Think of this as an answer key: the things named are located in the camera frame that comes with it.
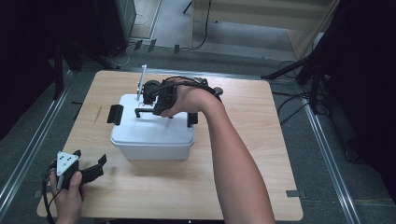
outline gray floor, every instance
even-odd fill
[[[132,38],[151,39],[161,5],[162,0],[134,0],[136,17],[131,33]]]
[[[253,50],[255,49],[254,46],[251,48],[246,48],[246,46],[241,48],[238,45],[232,48],[229,47],[238,42],[232,39],[232,36],[240,36],[236,31],[227,36],[225,36],[225,33],[221,33],[221,38],[215,37],[218,23],[213,23],[213,26],[210,26],[211,32],[207,43],[212,45],[211,41],[213,39],[222,39],[224,40],[222,43],[227,43],[224,45],[226,47],[223,50],[220,49],[222,45],[217,45],[216,49],[208,46],[200,52],[185,50],[179,54],[174,54],[172,46],[175,44],[187,46],[188,37],[182,35],[187,34],[187,31],[181,32],[187,28],[179,26],[178,30],[173,30],[174,28],[167,26],[170,24],[165,24],[166,22],[164,22],[165,20],[162,17],[163,15],[175,14],[183,18],[183,21],[179,21],[179,24],[186,23],[186,19],[190,22],[189,11],[186,15],[182,14],[188,3],[189,1],[186,0],[163,0],[158,22],[151,37],[152,39],[157,39],[157,48],[152,52],[148,52],[148,46],[143,46],[139,50],[129,48],[129,62],[122,66],[121,70],[136,70],[136,68],[146,63],[150,69],[206,72],[213,76],[235,77],[234,75],[237,75],[239,78],[260,79],[259,75],[275,72],[282,61],[294,60],[290,43],[286,38],[281,38],[284,33],[282,30],[268,28],[272,33],[267,33],[267,39],[265,41],[262,40],[262,43],[257,43],[257,49],[262,49],[262,51],[259,50],[261,51],[260,53],[257,53],[258,51]],[[230,24],[227,24],[227,26],[227,29],[232,29],[233,27]],[[248,27],[246,29],[253,34],[257,34],[253,28]],[[243,36],[247,38],[253,35],[243,34]],[[103,70],[96,62],[90,61],[84,56],[82,58],[84,59],[84,66],[80,72],[74,73],[73,82],[64,100],[64,105],[53,121],[32,166],[30,166],[26,177],[21,182],[20,188],[1,220],[2,223],[46,222],[43,217],[38,217],[35,213],[38,199],[32,198],[33,192],[40,188],[42,171],[54,158],[55,153],[58,150],[62,150],[67,135],[73,127],[73,117],[78,112],[78,105],[71,104],[71,102],[83,102],[94,74],[99,70]],[[111,60],[115,63],[125,63],[127,55],[121,53]],[[282,77],[270,84],[273,91],[301,92],[300,87],[295,84],[292,78]],[[42,94],[37,102],[19,120],[9,135],[0,141],[0,151],[4,155],[4,166],[0,176],[0,184],[2,186],[10,177],[19,158],[35,133],[40,120],[44,118],[46,110],[51,104],[52,94],[53,86]],[[289,97],[275,94],[274,98],[276,106],[279,107]],[[279,120],[283,120],[302,104],[301,99],[287,103],[280,111]],[[391,201],[378,173],[366,164],[348,162],[344,155],[343,144],[330,119],[327,116],[318,116],[318,119],[323,131],[326,133],[326,139],[331,147],[338,169],[356,205],[361,223],[396,223],[396,206]],[[282,132],[289,152],[296,185],[298,190],[302,192],[301,203],[304,210],[304,218],[298,223],[347,223],[345,213],[329,175],[329,170],[325,160],[323,160],[317,138],[304,110],[282,125]],[[92,223],[92,219],[85,218],[83,222]]]

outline forearm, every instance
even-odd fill
[[[210,133],[219,202],[227,223],[274,222],[262,175],[222,104],[203,110]]]
[[[58,218],[56,221],[56,224],[78,224],[79,218],[74,219],[74,218]]]

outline cable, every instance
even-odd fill
[[[56,193],[56,194],[53,196],[53,198],[49,201],[49,207],[50,207],[50,205],[52,204],[53,200],[56,198],[56,196],[58,196],[58,194],[61,193],[62,190],[63,190],[63,189],[59,190],[58,193]]]
[[[298,98],[298,97],[308,98],[308,97],[309,97],[309,94],[310,94],[310,92],[303,92],[303,93],[300,93],[300,94],[292,95],[289,99],[287,99],[286,101],[284,101],[284,102],[279,106],[279,108],[277,109],[276,113],[279,115],[280,109],[283,107],[283,105],[285,105],[285,104],[286,104],[287,102],[289,102],[290,100],[293,100],[293,99]]]
[[[172,79],[172,78],[183,78],[183,79],[186,79],[186,80],[191,81],[191,82],[197,82],[197,80],[195,80],[195,79],[193,79],[193,78],[190,78],[190,77],[183,77],[183,76],[179,76],[179,77],[167,77],[166,79],[164,79],[164,81],[167,81],[167,80]]]
[[[285,92],[280,92],[280,91],[271,91],[273,95],[283,95],[283,96],[294,96],[295,94],[291,93],[285,93]]]
[[[47,184],[48,184],[49,178],[50,178],[50,171],[55,167],[56,167],[56,161],[53,161],[52,164],[47,168],[46,173],[43,174],[43,183],[41,186],[41,194],[43,195],[44,206],[47,211],[47,221],[49,224],[55,224],[55,221],[53,220],[52,214],[50,213],[50,203],[47,198]]]
[[[306,62],[306,58],[303,58],[303,63],[304,63],[305,66],[307,66],[307,67],[309,67],[309,68],[312,68],[312,69],[318,67],[318,65],[310,65],[310,64],[308,64],[308,63]]]
[[[149,20],[147,16],[142,15],[142,14],[136,14],[135,16],[132,16],[132,17],[137,18],[137,16],[141,16],[141,17],[143,17],[143,18],[146,19],[146,20],[143,21],[143,22],[141,22],[141,23],[134,23],[134,25],[143,25],[143,24],[145,24],[146,22],[148,22],[148,20]]]
[[[305,103],[302,106],[300,106],[300,108],[298,108],[296,111],[294,111],[291,115],[289,115],[287,118],[283,119],[282,121],[280,121],[280,125],[283,125],[284,123],[286,123],[289,119],[291,119],[294,115],[296,115],[298,112],[300,112],[301,109],[303,109],[306,105],[309,105],[309,103]]]
[[[198,50],[201,48],[201,46],[206,42],[206,38],[207,38],[207,22],[209,21],[209,12],[210,12],[210,6],[212,5],[212,1],[209,1],[209,7],[207,8],[207,15],[206,15],[206,23],[205,23],[205,37],[204,40],[202,41],[202,43],[200,45],[198,45],[197,47],[193,47],[193,48],[182,48],[182,49],[189,49],[189,50]]]
[[[199,82],[197,82],[195,80],[193,82],[191,82],[191,81],[183,81],[183,82],[176,82],[176,83],[171,83],[171,84],[168,84],[168,85],[163,85],[163,86],[159,87],[158,89],[149,92],[148,93],[148,98],[150,98],[152,96],[152,94],[154,94],[157,91],[160,91],[160,90],[163,90],[163,89],[166,89],[166,88],[169,88],[169,87],[175,87],[175,86],[181,86],[181,85],[183,85],[183,86],[191,86],[191,87],[195,87],[195,88],[199,88],[199,89],[208,91],[212,95],[214,95],[221,102],[221,99],[220,99],[220,97],[218,95],[218,92],[216,90],[214,90],[214,89],[212,89],[212,88],[210,88],[208,86],[205,86],[205,85],[203,85],[203,84],[201,84],[201,83],[199,83]]]
[[[114,65],[116,65],[116,66],[124,66],[124,65],[128,64],[128,62],[129,62],[129,60],[130,60],[130,56],[129,56],[129,53],[128,53],[128,48],[130,48],[130,47],[132,47],[132,46],[133,46],[133,45],[130,45],[130,46],[128,46],[128,47],[125,49],[125,54],[126,54],[127,57],[128,57],[126,63],[114,63],[114,62],[112,62],[109,58],[106,57],[106,59],[107,59],[110,63],[112,63],[112,64],[114,64]]]
[[[119,55],[120,52],[122,52],[123,50],[124,50],[124,48],[117,50],[117,52],[116,52],[114,55],[111,55],[110,57],[107,57],[107,59],[111,59],[111,58],[116,57],[116,56]]]
[[[279,64],[277,65],[277,70],[278,70],[278,71],[280,70],[280,65],[281,65],[282,63],[295,63],[295,61],[283,61],[283,62],[279,63]],[[284,74],[283,76],[289,77],[289,78],[296,78],[296,77],[297,77],[297,74],[296,74],[296,72],[295,72],[295,69],[293,69],[293,73],[294,73],[295,77],[290,77],[290,76],[288,76],[287,74]]]

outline white plastic container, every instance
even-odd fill
[[[143,105],[143,97],[136,101],[136,94],[125,94],[120,99],[123,112],[120,125],[111,132],[111,142],[128,160],[186,160],[194,143],[194,128],[187,127],[187,113],[179,113],[172,119],[140,113],[136,108],[152,108]]]

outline black curtain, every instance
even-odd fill
[[[383,177],[396,201],[396,6],[341,1],[348,10],[325,50],[327,89],[356,135],[346,143]]]
[[[48,62],[58,36],[54,4],[1,2],[0,139],[54,80]]]

